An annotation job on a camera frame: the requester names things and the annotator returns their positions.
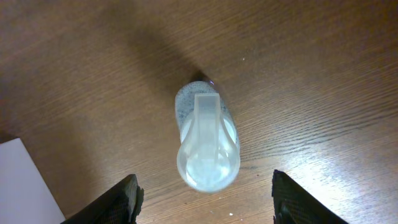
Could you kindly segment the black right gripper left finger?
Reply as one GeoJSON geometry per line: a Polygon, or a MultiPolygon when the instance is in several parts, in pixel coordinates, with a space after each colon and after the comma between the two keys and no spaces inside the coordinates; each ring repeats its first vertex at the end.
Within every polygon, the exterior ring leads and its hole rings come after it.
{"type": "Polygon", "coordinates": [[[136,224],[143,201],[144,189],[129,174],[62,224],[136,224]]]}

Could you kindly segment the clear purple foam soap bottle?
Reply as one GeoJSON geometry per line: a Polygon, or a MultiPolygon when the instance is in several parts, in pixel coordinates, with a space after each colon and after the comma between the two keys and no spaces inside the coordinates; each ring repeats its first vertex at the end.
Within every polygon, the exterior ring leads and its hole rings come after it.
{"type": "Polygon", "coordinates": [[[191,188],[215,193],[239,172],[240,143],[232,115],[213,85],[190,82],[175,97],[181,146],[177,169],[191,188]]]}

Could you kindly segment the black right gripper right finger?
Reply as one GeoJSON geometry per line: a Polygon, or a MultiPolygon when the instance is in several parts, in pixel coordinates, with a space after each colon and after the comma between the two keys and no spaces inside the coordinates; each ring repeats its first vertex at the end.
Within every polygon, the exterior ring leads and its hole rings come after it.
{"type": "Polygon", "coordinates": [[[347,224],[285,172],[277,169],[272,177],[272,198],[274,224],[347,224]]]}

